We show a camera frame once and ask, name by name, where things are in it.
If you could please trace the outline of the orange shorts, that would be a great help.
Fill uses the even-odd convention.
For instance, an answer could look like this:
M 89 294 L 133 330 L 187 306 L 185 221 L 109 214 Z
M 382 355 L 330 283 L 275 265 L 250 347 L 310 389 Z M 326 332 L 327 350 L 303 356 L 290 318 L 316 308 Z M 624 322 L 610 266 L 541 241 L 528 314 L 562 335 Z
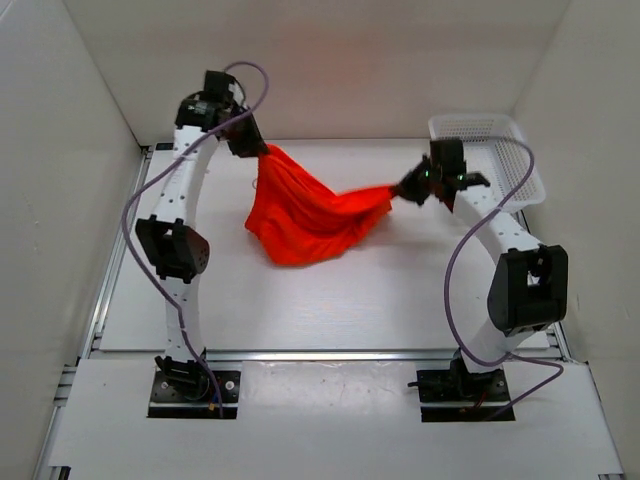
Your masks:
M 270 144 L 258 157 L 245 229 L 273 264 L 312 265 L 337 258 L 363 241 L 391 212 L 393 198 L 389 185 L 336 193 Z

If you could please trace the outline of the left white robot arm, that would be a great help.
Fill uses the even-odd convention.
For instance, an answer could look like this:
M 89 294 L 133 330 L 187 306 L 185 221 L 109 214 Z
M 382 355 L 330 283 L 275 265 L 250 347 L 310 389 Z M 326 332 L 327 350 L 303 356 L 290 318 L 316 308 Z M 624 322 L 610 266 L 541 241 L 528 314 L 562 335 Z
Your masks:
M 156 363 L 175 377 L 175 388 L 188 400 L 202 398 L 210 386 L 198 309 L 210 246 L 197 232 L 195 216 L 209 161 L 221 143 L 239 158 L 268 150 L 243 87 L 227 70 L 206 72 L 202 89 L 182 100 L 172 164 L 155 179 L 161 189 L 151 213 L 134 226 L 142 248 L 135 258 L 165 300 L 167 346 Z

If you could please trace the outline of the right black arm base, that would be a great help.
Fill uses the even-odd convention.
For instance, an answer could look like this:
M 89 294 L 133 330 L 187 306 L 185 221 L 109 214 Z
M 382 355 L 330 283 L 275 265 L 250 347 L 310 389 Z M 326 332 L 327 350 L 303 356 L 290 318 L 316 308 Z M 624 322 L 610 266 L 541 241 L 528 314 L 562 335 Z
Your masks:
M 516 420 L 504 371 L 470 373 L 460 353 L 447 369 L 417 370 L 407 387 L 418 391 L 423 423 Z

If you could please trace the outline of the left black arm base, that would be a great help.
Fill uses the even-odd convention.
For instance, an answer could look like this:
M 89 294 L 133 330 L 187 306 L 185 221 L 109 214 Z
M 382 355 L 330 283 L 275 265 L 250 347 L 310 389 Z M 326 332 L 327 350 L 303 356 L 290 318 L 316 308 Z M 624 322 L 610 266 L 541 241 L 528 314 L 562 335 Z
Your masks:
M 241 389 L 239 370 L 213 370 L 215 382 L 193 360 L 155 357 L 156 370 L 147 417 L 152 419 L 235 420 Z

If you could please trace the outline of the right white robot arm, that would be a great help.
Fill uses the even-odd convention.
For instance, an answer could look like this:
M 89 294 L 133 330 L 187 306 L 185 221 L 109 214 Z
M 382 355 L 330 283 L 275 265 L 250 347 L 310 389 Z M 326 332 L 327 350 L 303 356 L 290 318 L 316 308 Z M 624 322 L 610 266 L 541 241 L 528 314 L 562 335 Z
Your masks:
M 562 321 L 567 313 L 566 250 L 543 244 L 507 209 L 524 184 L 519 181 L 500 201 L 493 200 L 488 178 L 468 170 L 462 139 L 444 138 L 430 141 L 428 153 L 393 189 L 417 205 L 437 198 L 469 228 L 451 254 L 443 285 L 445 316 L 458 345 L 449 387 L 460 399 L 476 397 L 485 387 L 484 374 L 500 369 L 524 340 Z M 472 238 L 489 254 L 495 271 L 486 299 L 487 319 L 465 341 L 452 312 L 451 280 L 455 263 Z

